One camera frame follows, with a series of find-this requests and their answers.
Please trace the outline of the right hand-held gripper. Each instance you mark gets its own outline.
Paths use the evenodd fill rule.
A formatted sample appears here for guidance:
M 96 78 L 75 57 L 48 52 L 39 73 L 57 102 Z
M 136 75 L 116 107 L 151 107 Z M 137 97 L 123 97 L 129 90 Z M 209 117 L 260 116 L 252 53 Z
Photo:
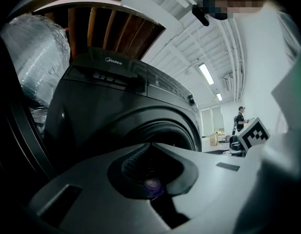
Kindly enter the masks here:
M 270 134 L 260 118 L 252 119 L 240 132 L 230 137 L 230 154 L 245 157 L 251 147 L 264 144 L 269 137 Z

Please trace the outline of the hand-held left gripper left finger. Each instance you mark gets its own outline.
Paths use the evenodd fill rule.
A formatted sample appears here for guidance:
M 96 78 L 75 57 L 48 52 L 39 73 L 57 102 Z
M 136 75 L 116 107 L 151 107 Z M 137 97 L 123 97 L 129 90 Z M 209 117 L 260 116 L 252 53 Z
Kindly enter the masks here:
M 107 170 L 117 158 L 142 148 L 142 144 L 92 157 L 74 165 L 43 186 L 28 207 L 44 219 L 57 213 L 54 205 L 72 186 L 79 190 L 57 228 L 68 234 L 163 234 L 170 227 L 150 201 L 130 199 L 109 182 Z

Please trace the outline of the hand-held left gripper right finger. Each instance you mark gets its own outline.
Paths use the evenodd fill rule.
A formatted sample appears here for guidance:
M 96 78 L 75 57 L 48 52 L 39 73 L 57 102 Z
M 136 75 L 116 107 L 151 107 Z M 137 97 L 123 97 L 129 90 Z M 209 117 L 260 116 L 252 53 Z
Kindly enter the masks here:
M 244 158 L 194 152 L 162 143 L 155 147 L 192 161 L 199 175 L 188 193 L 172 198 L 177 212 L 189 220 L 151 234 L 235 234 L 238 217 L 257 181 L 262 145 L 250 149 Z

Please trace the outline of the black washing machine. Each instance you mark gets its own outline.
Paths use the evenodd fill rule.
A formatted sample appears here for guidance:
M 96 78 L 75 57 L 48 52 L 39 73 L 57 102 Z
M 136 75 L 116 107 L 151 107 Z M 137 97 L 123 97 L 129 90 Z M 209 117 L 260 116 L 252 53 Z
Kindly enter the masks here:
M 201 152 L 194 95 L 138 59 L 88 48 L 65 70 L 20 82 L 11 54 L 0 69 L 0 168 L 34 190 L 75 164 L 141 143 Z

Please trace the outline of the plastic-wrapped black appliance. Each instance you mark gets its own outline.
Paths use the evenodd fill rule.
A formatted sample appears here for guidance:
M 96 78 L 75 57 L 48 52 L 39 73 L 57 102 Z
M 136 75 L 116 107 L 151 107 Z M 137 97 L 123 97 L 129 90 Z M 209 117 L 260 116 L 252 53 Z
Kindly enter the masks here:
M 69 66 L 65 29 L 41 15 L 24 14 L 0 32 L 41 135 L 57 84 Z

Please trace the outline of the brown wooden staircase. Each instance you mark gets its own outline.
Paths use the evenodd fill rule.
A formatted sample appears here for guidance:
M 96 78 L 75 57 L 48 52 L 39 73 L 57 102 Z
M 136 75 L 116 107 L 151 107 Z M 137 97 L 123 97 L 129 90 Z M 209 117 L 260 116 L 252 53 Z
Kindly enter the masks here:
M 70 59 L 89 47 L 142 59 L 165 27 L 140 12 L 102 2 L 65 2 L 34 12 L 66 30 Z

